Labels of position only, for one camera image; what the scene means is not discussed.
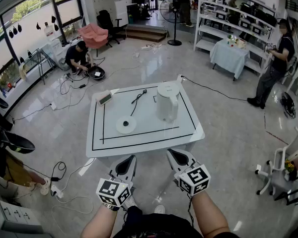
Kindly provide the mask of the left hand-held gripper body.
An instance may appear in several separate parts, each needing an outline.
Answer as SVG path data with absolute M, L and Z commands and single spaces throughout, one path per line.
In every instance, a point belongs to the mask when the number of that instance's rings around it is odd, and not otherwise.
M 132 195 L 134 176 L 114 176 L 101 178 L 96 189 L 100 201 L 114 207 L 121 207 Z

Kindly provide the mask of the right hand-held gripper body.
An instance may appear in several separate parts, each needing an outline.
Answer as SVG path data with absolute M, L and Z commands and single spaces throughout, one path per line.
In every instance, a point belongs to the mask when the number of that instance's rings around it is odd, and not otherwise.
M 177 186 L 189 196 L 194 196 L 207 189 L 211 180 L 205 165 L 186 168 L 184 171 L 177 172 L 174 177 L 178 182 Z

